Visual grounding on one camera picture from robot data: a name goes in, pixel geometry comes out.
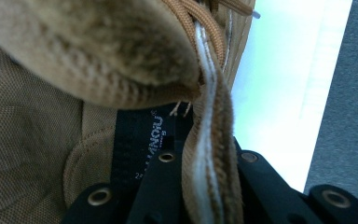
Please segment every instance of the tan boot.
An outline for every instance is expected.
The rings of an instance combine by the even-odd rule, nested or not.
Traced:
[[[117,110],[180,101],[191,220],[242,222],[229,90],[255,2],[217,2],[0,0],[0,223],[60,222],[109,182]]]

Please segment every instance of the white surface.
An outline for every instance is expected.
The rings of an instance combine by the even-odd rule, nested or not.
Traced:
[[[303,191],[351,0],[256,0],[232,90],[234,135]]]

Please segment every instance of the label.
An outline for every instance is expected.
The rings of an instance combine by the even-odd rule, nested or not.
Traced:
[[[170,116],[174,108],[175,105],[165,105],[117,112],[111,172],[111,184],[116,190],[138,187],[156,152],[183,150],[192,126],[192,111],[183,118],[186,104],[182,104],[178,116]]]

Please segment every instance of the gray background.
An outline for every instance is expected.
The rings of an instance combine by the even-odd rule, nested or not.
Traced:
[[[351,6],[305,192],[320,184],[358,198],[358,0]]]

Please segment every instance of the lace loop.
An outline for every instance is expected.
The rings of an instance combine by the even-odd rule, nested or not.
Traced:
[[[242,16],[251,16],[253,14],[253,9],[241,2],[241,0],[210,0],[212,12],[195,0],[162,0],[162,2],[170,8],[179,22],[181,22],[194,49],[196,48],[195,26],[191,17],[205,27],[211,37],[212,45],[220,65],[223,65],[225,61],[226,46],[222,31],[213,18],[213,15],[217,13],[219,3],[231,8]]]

